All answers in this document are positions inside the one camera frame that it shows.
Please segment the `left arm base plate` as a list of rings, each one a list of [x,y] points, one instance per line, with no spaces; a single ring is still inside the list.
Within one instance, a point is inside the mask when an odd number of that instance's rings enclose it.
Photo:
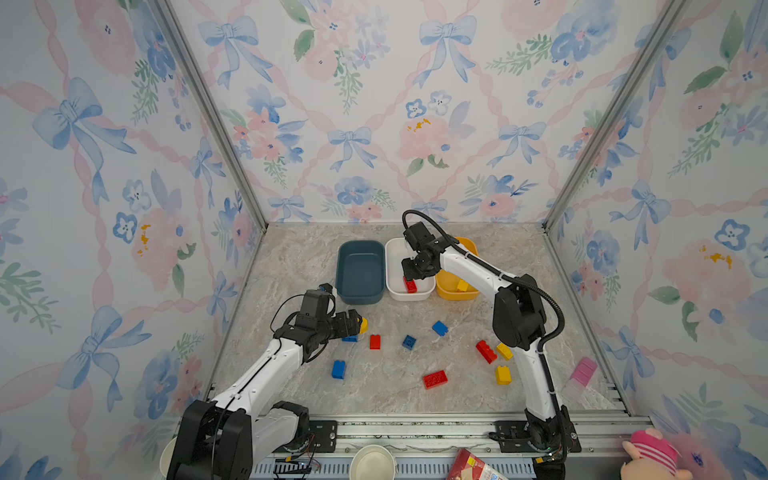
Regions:
[[[294,438],[274,450],[275,454],[298,456],[304,453],[333,453],[336,449],[338,422],[335,420],[300,421]]]

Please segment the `yellow plastic bin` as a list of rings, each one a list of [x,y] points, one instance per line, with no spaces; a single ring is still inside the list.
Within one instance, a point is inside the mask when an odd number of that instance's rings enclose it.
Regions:
[[[460,280],[464,280],[457,275],[441,270],[436,275],[436,290],[438,295],[447,301],[470,301],[480,295],[480,292],[469,284],[467,292],[458,292],[456,286]]]

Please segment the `dark teal plastic bin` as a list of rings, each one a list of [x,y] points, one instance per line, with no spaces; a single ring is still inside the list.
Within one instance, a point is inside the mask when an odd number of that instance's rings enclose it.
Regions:
[[[385,290],[384,245],[375,240],[353,240],[338,250],[336,290],[347,305],[378,303]]]

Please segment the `white plastic bin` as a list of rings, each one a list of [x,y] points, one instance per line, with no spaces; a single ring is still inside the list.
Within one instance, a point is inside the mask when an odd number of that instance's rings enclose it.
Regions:
[[[434,277],[412,281],[412,287],[406,281],[402,261],[413,259],[415,251],[403,238],[393,238],[385,244],[386,288],[395,301],[423,301],[436,289]]]

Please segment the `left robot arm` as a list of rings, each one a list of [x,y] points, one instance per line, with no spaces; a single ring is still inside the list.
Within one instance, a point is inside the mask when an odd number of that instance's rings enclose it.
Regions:
[[[308,411],[291,402],[262,410],[295,371],[332,340],[356,336],[367,320],[356,310],[294,312],[275,330],[256,362],[229,388],[196,400],[182,415],[166,479],[248,479],[274,451],[310,445]]]

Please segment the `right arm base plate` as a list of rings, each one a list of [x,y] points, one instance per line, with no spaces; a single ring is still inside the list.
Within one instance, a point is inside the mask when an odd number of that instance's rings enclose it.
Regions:
[[[499,445],[502,453],[557,456],[561,454],[563,445],[559,428],[552,435],[543,431],[535,433],[532,424],[524,420],[496,421],[488,437]]]

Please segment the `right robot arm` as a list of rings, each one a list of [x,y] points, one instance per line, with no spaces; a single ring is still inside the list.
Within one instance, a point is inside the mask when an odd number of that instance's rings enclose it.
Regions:
[[[500,270],[457,244],[435,240],[412,250],[415,255],[402,261],[406,278],[425,279],[445,270],[493,301],[492,329],[512,350],[524,388],[529,442],[541,452],[567,453],[569,417],[545,351],[565,326],[559,305],[531,276]]]

